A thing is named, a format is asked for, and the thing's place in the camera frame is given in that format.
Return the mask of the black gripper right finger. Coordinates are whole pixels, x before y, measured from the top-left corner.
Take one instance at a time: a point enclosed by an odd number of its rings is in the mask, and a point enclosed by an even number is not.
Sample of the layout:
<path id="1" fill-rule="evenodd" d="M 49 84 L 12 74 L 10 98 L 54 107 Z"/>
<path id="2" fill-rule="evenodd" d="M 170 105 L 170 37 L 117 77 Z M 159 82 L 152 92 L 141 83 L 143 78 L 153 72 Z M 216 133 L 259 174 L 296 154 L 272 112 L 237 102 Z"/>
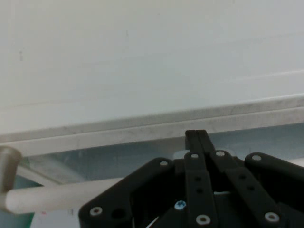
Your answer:
<path id="1" fill-rule="evenodd" d="M 302 228 L 304 169 L 265 153 L 244 161 L 215 150 L 205 130 L 196 132 L 216 183 L 228 193 L 216 197 L 221 228 Z"/>

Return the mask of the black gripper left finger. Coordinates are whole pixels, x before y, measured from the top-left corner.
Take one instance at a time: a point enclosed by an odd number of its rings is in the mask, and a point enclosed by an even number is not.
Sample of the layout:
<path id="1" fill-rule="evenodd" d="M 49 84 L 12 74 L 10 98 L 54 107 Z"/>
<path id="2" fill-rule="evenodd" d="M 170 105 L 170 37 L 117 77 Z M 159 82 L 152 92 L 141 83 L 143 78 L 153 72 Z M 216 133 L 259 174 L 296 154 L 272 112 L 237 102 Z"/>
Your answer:
<path id="1" fill-rule="evenodd" d="M 86 203 L 83 228 L 199 228 L 218 225 L 199 133 L 186 133 L 182 159 L 156 158 Z"/>

